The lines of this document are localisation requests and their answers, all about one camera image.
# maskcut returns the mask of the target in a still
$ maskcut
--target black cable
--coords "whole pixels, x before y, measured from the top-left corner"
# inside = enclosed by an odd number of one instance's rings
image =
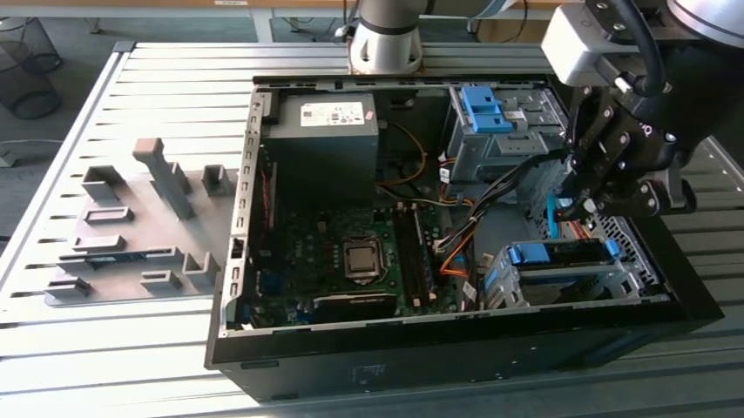
[[[517,31],[517,33],[511,37],[509,37],[507,39],[501,41],[501,43],[517,42],[519,40],[519,37],[522,36],[522,32],[525,31],[525,28],[526,28],[526,22],[527,22],[529,11],[530,11],[530,4],[529,4],[527,0],[522,0],[522,8],[523,8],[525,13],[522,15],[522,22],[519,23],[519,30]]]
[[[511,170],[509,170],[490,184],[486,191],[475,199],[475,202],[473,203],[473,206],[470,207],[470,210],[467,212],[467,222],[458,229],[454,230],[454,233],[450,233],[446,237],[442,238],[438,247],[442,248],[443,246],[447,246],[458,237],[467,233],[473,227],[478,226],[479,220],[486,214],[487,206],[515,189],[519,179],[533,169],[533,167],[538,166],[546,161],[563,159],[566,155],[566,150],[553,150],[547,152],[547,154],[531,156],[522,162],[522,164],[513,167]]]
[[[666,87],[666,74],[658,45],[634,2],[632,0],[610,0],[610,3],[617,9],[617,14],[626,29],[630,31],[646,67],[646,75],[638,77],[633,83],[634,92],[645,98],[656,96]]]
[[[330,31],[330,28],[334,26],[334,24],[336,23],[336,19],[338,17],[334,17],[334,20],[330,21],[330,25],[327,26],[326,30],[322,33],[316,33],[311,30],[307,29],[302,29],[299,26],[296,26],[295,24],[291,23],[291,21],[283,17],[282,20],[298,31],[302,33],[307,33],[308,35],[314,36],[314,37],[323,37],[324,35],[327,35],[327,32]]]

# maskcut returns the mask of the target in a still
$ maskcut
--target ram slot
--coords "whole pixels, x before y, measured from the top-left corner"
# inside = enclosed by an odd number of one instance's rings
[[[396,206],[392,211],[392,226],[398,243],[406,304],[410,307],[421,307],[435,299],[435,294],[431,261],[415,205],[399,204]]]

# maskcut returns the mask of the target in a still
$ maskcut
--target cpu socket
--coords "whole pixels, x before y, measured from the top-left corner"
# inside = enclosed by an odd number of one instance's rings
[[[344,273],[346,278],[358,285],[368,285],[383,272],[380,240],[376,237],[346,237]]]

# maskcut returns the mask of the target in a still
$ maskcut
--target aluminum profile table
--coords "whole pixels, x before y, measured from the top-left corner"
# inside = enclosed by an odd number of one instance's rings
[[[519,45],[430,44],[425,65],[550,71]],[[665,221],[726,317],[601,368],[258,405],[203,368],[211,299],[47,307],[43,265],[84,204],[85,168],[141,136],[164,139],[184,169],[238,167],[252,76],[343,73],[331,44],[139,44],[112,54],[0,259],[0,415],[742,416],[744,177],[712,139],[685,168],[700,212]]]

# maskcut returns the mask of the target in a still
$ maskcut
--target gray block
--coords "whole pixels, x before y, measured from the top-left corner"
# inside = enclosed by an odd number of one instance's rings
[[[204,166],[201,184],[204,185],[207,196],[231,196],[235,193],[235,187],[223,165]]]
[[[139,284],[152,293],[164,292],[180,288],[181,281],[171,270],[157,272],[141,272]]]
[[[163,157],[163,141],[160,138],[141,138],[135,144],[133,158],[148,167],[156,183],[156,190],[167,200],[175,216],[180,220],[193,216],[191,203],[185,198],[183,181],[173,174],[173,169]]]
[[[191,254],[184,258],[184,276],[197,288],[212,287],[217,278],[219,265],[211,253],[204,254],[204,264],[199,267]]]
[[[119,222],[131,222],[135,219],[135,212],[127,206],[105,207],[91,209],[83,214],[83,221],[88,225],[105,225]]]
[[[83,177],[83,188],[96,202],[119,200],[113,186],[123,184],[124,179],[111,165],[88,167]]]
[[[91,293],[91,285],[79,277],[68,280],[53,280],[49,282],[44,293],[55,299],[85,297]]]
[[[185,194],[189,194],[192,189],[191,189],[191,184],[188,183],[188,178],[185,177],[184,174],[184,169],[181,169],[181,166],[177,163],[167,163],[167,166],[171,170],[171,173],[173,174],[175,180],[177,180],[177,185],[181,187],[181,190],[184,191]],[[157,196],[163,198],[164,197],[163,193],[157,190],[156,181],[149,180],[149,184],[152,185],[152,187],[155,187]]]
[[[153,266],[180,264],[183,260],[184,260],[184,254],[181,253],[181,250],[179,250],[176,246],[171,246],[169,248],[167,248],[167,251],[163,251],[159,254],[148,254],[147,256],[148,264]]]
[[[125,245],[127,241],[120,235],[81,237],[75,239],[72,251],[120,251]]]
[[[91,273],[95,271],[93,266],[85,260],[60,260],[57,267],[68,274]]]

